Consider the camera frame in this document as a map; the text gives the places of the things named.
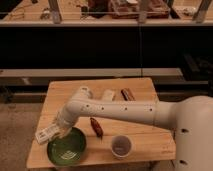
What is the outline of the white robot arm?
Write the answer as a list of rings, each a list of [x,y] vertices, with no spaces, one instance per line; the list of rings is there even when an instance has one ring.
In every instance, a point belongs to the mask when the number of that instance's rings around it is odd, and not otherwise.
[[[175,130],[175,171],[213,170],[213,97],[180,102],[107,101],[80,87],[59,110],[56,123],[72,128],[79,117],[100,117]]]

